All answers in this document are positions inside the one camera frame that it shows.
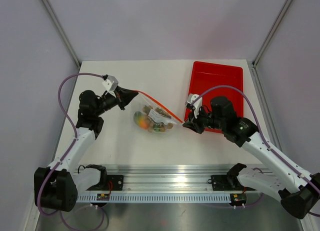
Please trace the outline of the clear orange zip top bag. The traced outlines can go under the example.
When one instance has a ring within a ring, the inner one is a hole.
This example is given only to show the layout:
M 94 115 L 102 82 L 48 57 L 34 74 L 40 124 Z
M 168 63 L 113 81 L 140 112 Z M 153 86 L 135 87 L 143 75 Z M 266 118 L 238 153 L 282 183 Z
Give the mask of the clear orange zip top bag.
M 154 135 L 167 135 L 183 124 L 171 110 L 145 92 L 137 91 L 130 103 L 131 119 L 141 131 Z

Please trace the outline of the green orange toy mango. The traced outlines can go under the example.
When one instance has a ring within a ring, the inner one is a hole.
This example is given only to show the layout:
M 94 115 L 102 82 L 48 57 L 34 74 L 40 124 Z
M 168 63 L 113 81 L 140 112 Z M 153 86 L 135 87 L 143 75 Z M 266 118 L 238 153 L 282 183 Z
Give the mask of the green orange toy mango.
M 136 111 L 134 113 L 133 121 L 135 122 L 135 124 L 137 126 L 139 126 L 140 128 L 142 128 L 144 130 L 147 130 L 149 128 L 149 125 L 150 125 L 149 117 L 140 111 Z

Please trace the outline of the brown toy longan bunch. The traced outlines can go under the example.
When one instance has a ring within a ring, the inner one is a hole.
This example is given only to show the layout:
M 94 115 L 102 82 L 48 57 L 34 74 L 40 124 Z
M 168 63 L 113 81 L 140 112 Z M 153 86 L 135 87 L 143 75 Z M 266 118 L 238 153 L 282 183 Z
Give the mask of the brown toy longan bunch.
M 172 119 L 172 117 L 163 109 L 159 107 L 153 107 L 151 105 L 145 105 L 142 108 L 142 113 L 148 116 L 150 121 L 148 129 L 146 129 L 150 133 L 155 133 L 153 131 L 154 125 L 163 125 L 166 129 L 165 132 L 170 131 L 176 122 Z

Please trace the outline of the green toy watermelon ball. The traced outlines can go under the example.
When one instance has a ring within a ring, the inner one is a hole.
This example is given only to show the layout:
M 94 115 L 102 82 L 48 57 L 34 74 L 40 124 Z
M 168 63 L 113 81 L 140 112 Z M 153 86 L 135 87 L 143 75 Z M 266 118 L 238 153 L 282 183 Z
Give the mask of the green toy watermelon ball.
M 162 124 L 159 124 L 159 125 L 157 124 L 153 126 L 153 131 L 155 133 L 164 133 L 166 131 L 166 128 Z

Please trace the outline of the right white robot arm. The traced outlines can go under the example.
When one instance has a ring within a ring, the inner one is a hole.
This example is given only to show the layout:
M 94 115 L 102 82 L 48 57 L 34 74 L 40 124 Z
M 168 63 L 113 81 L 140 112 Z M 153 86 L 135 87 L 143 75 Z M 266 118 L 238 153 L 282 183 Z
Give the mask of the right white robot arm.
M 202 100 L 197 94 L 188 96 L 185 104 L 190 113 L 183 127 L 198 134 L 205 129 L 220 130 L 228 141 L 256 157 L 273 173 L 269 176 L 238 163 L 227 173 L 228 186 L 243 186 L 270 196 L 290 215 L 303 219 L 320 199 L 319 173 L 311 174 L 288 158 L 265 138 L 258 123 L 237 116 L 225 96 L 213 98 L 210 111 L 202 106 Z

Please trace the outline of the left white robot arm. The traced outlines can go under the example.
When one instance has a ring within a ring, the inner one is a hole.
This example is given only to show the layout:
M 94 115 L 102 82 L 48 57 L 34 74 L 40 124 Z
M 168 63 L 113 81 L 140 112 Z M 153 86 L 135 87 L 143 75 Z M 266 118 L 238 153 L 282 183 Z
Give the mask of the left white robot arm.
M 118 86 L 114 94 L 104 92 L 98 96 L 92 90 L 85 90 L 79 95 L 75 136 L 69 147 L 61 157 L 34 173 L 35 205 L 41 214 L 44 214 L 44 208 L 69 212 L 79 194 L 111 187 L 107 170 L 101 165 L 89 164 L 77 175 L 72 172 L 102 131 L 104 120 L 101 115 L 116 106 L 124 110 L 138 94 Z

